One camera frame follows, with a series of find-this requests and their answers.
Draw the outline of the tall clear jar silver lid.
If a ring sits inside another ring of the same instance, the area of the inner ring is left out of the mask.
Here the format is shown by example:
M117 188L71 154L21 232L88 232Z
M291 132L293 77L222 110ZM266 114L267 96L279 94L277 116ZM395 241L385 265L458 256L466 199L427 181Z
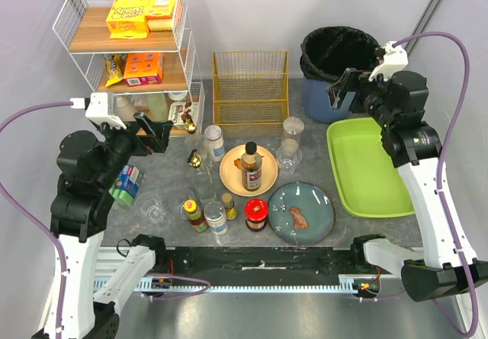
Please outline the tall clear jar silver lid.
M298 117L288 117L282 127L281 146L286 152L295 152L299 149L300 137L305 128L303 121Z

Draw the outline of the white lid spice jar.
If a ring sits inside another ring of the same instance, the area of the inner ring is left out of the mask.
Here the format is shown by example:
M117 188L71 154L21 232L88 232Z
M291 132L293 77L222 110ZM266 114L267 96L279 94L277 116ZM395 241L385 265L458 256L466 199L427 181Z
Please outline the white lid spice jar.
M209 125L204 131L204 137L210 151L210 157L214 162L220 162L225 153L223 131L218 125Z

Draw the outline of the glass oil bottle gold spout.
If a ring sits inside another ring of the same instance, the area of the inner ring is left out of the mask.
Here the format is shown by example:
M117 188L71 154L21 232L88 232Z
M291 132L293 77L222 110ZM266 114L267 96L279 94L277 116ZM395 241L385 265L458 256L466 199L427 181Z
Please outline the glass oil bottle gold spout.
M191 150L187 163L193 169L191 181L200 201L203 204L215 201L217 197L212 177L198 150Z

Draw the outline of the dark soy sauce bottle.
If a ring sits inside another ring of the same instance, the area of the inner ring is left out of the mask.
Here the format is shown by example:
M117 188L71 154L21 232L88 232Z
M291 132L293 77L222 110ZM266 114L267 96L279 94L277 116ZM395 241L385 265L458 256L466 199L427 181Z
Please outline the dark soy sauce bottle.
M254 142L247 142L240 159L242 185L249 191L257 190L262 184L262 156Z

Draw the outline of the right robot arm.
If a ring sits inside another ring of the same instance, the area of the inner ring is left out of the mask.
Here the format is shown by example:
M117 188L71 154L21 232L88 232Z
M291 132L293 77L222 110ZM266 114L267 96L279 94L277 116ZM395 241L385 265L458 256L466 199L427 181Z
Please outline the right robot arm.
M380 127L381 142L406 185L422 236L422 252L393 244L382 235L354 240L362 260L402 280L415 302L468 293L487 282L487 263L478 259L461 227L439 158L443 142L423 121L427 80L416 72L374 76L346 69L327 93L339 107L354 94L350 111L367 114Z

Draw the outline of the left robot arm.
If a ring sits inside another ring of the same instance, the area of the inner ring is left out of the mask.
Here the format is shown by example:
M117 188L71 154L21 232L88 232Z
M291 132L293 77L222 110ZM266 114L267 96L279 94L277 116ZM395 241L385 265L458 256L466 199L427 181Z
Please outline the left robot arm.
M137 113L116 129L98 126L103 142L90 131L70 133L59 145L61 171L51 204L50 232L63 252L56 254L59 294L35 338L113 338L121 312L136 285L165 253L163 238L140 234L123 263L99 290L94 289L98 251L114 203L110 188L133 156L163 153L173 123Z

